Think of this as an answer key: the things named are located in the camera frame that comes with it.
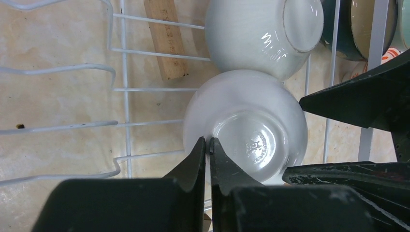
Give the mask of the white bowl front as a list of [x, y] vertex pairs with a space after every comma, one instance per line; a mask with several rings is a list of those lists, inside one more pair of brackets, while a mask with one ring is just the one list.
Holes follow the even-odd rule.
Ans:
[[308, 144], [305, 114], [276, 78], [259, 71], [216, 75], [192, 96], [183, 120], [183, 146], [217, 138], [226, 155], [264, 185], [282, 185], [288, 167], [299, 166]]

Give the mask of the dark blue bowl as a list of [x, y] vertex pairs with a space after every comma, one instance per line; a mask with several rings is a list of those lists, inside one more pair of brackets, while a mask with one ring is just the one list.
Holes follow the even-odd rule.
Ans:
[[[335, 0], [322, 0], [324, 26], [320, 43], [332, 49]], [[336, 55], [350, 61], [367, 61], [372, 32], [374, 0], [342, 0], [339, 8]]]

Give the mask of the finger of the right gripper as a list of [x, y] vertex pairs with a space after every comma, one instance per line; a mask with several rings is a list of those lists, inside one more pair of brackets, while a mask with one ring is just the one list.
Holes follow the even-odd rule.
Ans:
[[345, 185], [365, 203], [378, 232], [410, 230], [409, 163], [370, 161], [288, 167], [282, 180], [291, 185]]
[[410, 52], [299, 101], [306, 112], [362, 128], [410, 130]]

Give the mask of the plain white bowl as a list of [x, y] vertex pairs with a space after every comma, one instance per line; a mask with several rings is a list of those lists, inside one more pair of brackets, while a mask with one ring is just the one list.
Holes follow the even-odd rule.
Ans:
[[212, 0], [205, 41], [220, 71], [255, 70], [283, 82], [302, 68], [323, 27], [319, 0]]

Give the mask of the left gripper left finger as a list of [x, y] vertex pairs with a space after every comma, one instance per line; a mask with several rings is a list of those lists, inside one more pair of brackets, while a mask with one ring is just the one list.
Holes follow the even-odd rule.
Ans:
[[162, 178], [69, 179], [49, 195], [35, 232], [200, 232], [205, 139]]

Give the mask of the celadon green bowl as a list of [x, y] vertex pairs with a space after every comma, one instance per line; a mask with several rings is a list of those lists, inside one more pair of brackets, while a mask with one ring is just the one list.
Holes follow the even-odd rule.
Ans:
[[410, 0], [398, 0], [398, 14], [391, 47], [404, 52], [410, 48]]

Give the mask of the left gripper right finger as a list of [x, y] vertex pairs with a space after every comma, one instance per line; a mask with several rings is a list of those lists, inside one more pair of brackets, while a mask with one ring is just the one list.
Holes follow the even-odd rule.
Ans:
[[213, 230], [216, 232], [373, 232], [374, 221], [349, 187], [265, 186], [210, 140]]

